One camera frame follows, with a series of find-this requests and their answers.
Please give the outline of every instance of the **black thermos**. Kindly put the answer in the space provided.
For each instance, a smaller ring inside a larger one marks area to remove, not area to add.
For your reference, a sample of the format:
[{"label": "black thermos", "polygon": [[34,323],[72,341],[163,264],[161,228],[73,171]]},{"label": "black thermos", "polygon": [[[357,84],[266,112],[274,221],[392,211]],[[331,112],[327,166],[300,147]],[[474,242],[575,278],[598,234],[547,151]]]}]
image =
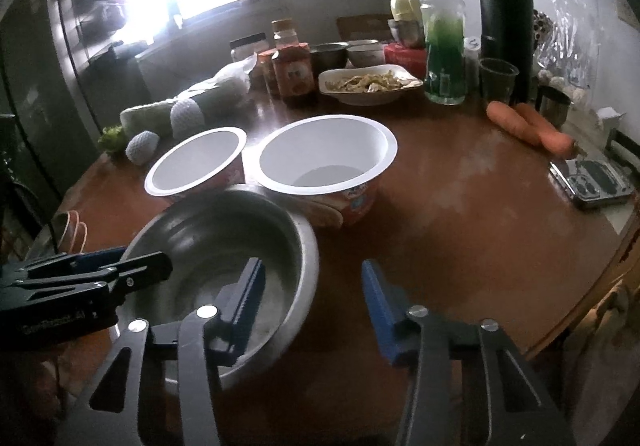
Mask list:
[{"label": "black thermos", "polygon": [[480,0],[481,58],[498,58],[517,66],[511,102],[525,102],[533,62],[533,0]]}]

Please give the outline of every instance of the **black lid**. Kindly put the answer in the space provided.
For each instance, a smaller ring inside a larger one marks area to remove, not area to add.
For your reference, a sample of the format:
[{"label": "black lid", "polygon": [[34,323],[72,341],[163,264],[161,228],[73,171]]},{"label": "black lid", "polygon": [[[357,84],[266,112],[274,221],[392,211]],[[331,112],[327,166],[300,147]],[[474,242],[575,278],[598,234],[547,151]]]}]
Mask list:
[{"label": "black lid", "polygon": [[260,32],[259,34],[252,34],[251,36],[247,36],[245,38],[240,38],[239,40],[233,40],[229,43],[229,48],[233,50],[234,48],[242,47],[243,45],[250,45],[252,43],[257,43],[258,41],[267,41],[267,34],[264,32]]}]

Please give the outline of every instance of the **green liquid bottle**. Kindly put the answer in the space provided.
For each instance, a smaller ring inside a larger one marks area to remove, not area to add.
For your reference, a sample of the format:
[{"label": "green liquid bottle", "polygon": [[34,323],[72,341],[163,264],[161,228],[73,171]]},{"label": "green liquid bottle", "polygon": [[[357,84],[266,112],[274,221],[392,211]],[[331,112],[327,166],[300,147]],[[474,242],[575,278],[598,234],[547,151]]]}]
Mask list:
[{"label": "green liquid bottle", "polygon": [[465,100],[465,3],[462,0],[420,0],[427,45],[425,90],[433,102]]}]

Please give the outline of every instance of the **window sill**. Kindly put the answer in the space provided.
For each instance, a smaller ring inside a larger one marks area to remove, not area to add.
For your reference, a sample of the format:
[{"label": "window sill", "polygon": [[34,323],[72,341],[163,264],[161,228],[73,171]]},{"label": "window sill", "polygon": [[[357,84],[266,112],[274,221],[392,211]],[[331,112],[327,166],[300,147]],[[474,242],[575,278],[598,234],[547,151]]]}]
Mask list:
[{"label": "window sill", "polygon": [[185,21],[181,30],[166,34],[154,41],[147,50],[136,56],[137,60],[144,60],[146,57],[164,49],[172,42],[184,36],[190,36],[204,29],[210,29],[229,20],[242,20],[259,15],[267,15],[280,10],[280,4],[276,0],[239,0],[237,2],[223,5],[216,9],[202,13],[194,18]]}]

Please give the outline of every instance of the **plate of food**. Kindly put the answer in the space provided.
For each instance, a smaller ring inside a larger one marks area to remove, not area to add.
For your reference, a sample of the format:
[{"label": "plate of food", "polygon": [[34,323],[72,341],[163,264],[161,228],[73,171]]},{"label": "plate of food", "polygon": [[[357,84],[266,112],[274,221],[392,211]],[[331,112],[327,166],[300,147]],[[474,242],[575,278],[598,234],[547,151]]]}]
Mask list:
[{"label": "plate of food", "polygon": [[375,106],[398,99],[422,81],[397,64],[327,70],[318,76],[320,93],[353,106]]}]

